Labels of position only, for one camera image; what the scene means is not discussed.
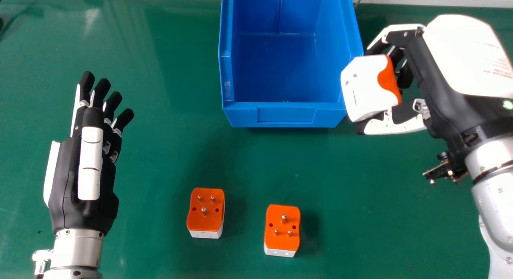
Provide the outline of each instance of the orange plug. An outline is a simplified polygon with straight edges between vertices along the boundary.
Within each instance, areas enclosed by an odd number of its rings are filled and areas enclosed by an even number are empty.
[[[299,248],[300,221],[301,212],[298,207],[269,205],[265,215],[265,254],[294,257]]]
[[[221,189],[194,188],[187,229],[195,238],[219,239],[223,233],[225,197]]]

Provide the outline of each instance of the green tabletop surface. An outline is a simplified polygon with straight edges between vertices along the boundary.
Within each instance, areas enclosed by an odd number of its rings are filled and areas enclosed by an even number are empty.
[[[489,22],[513,54],[508,9],[363,4],[357,19],[367,45],[387,25],[444,13]],[[0,3],[0,278],[31,278],[33,251],[53,246],[46,160],[50,142],[68,136],[86,70],[135,112],[117,162],[106,279],[487,277],[471,182],[433,188],[421,176],[445,151],[441,140],[358,136],[347,119],[335,129],[232,128],[221,109],[219,16],[219,0]],[[196,186],[225,191],[219,240],[187,231]],[[264,255],[269,204],[301,210],[293,259]]]

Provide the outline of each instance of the blue plastic bin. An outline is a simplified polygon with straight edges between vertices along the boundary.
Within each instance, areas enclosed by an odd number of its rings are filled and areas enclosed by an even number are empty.
[[[222,0],[219,66],[233,127],[336,127],[340,72],[363,47],[352,0]]]

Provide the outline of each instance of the robotic arm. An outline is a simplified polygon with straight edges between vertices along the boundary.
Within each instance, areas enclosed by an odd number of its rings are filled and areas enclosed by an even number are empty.
[[[119,205],[113,191],[114,163],[121,133],[134,114],[125,109],[114,119],[121,94],[113,92],[104,103],[110,83],[99,80],[91,93],[94,82],[86,71],[77,84],[70,137],[51,144],[43,199],[55,242],[53,249],[33,253],[35,279],[101,279],[103,238]]]
[[[423,98],[402,102],[413,78]],[[391,25],[342,71],[341,86],[358,133],[427,129],[446,142],[423,176],[432,185],[471,176],[489,278],[513,277],[513,69],[493,29],[456,14]]]

